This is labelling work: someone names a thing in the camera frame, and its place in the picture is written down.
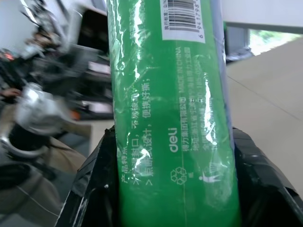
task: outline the computer monitor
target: computer monitor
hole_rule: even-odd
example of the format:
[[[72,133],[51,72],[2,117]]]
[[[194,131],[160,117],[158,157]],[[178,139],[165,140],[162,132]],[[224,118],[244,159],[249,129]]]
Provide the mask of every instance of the computer monitor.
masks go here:
[[[108,52],[106,12],[91,6],[77,4],[71,12],[68,46],[80,45]]]

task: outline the recycling symbol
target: recycling symbol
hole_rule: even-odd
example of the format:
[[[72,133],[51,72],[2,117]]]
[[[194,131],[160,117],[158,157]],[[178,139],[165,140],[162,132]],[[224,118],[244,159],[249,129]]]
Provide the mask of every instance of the recycling symbol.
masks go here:
[[[186,169],[178,167],[171,171],[170,178],[173,182],[176,182],[179,185],[183,185],[187,180]]]

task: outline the tiled floor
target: tiled floor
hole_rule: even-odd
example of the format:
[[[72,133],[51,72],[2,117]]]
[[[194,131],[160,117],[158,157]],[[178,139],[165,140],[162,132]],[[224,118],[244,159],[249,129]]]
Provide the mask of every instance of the tiled floor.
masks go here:
[[[303,197],[303,39],[228,67],[232,121]]]

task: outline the plastic wrap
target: plastic wrap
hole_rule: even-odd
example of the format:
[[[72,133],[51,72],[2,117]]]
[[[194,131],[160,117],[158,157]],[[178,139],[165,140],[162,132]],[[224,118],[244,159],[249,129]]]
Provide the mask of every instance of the plastic wrap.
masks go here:
[[[125,227],[240,226],[218,0],[108,0]]]

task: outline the barcode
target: barcode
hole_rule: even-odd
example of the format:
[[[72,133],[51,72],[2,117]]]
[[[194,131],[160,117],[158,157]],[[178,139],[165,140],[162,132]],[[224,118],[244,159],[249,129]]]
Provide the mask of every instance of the barcode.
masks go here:
[[[160,0],[162,39],[205,43],[201,0]]]

